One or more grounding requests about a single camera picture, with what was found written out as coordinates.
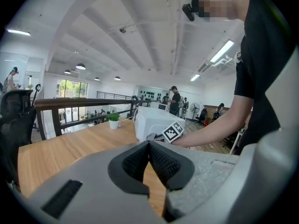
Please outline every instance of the neck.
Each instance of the neck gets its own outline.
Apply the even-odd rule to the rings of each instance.
[[[249,0],[233,0],[237,19],[245,21],[249,7]]]

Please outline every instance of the white appliance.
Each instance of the white appliance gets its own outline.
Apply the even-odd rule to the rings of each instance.
[[[160,109],[160,110],[167,110],[167,105],[163,105],[159,102],[151,102],[150,103],[151,108]]]
[[[164,110],[139,107],[135,120],[135,133],[139,141],[145,141],[151,133],[161,134],[173,122],[177,121],[185,127],[185,120]]]

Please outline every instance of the white pot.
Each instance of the white pot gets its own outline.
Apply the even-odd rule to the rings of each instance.
[[[119,120],[118,121],[109,120],[109,126],[110,126],[111,129],[117,129],[119,123],[120,123]]]

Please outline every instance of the black cap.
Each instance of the black cap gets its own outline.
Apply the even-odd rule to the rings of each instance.
[[[13,67],[13,71],[15,71],[16,73],[18,73],[18,68],[16,66]]]

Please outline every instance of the potted plant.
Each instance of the potted plant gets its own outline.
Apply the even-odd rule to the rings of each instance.
[[[120,117],[120,114],[117,114],[117,113],[112,113],[112,114],[109,114],[107,115],[107,118],[109,119],[109,126],[111,129],[117,129],[118,127],[118,124],[119,124],[119,117]]]

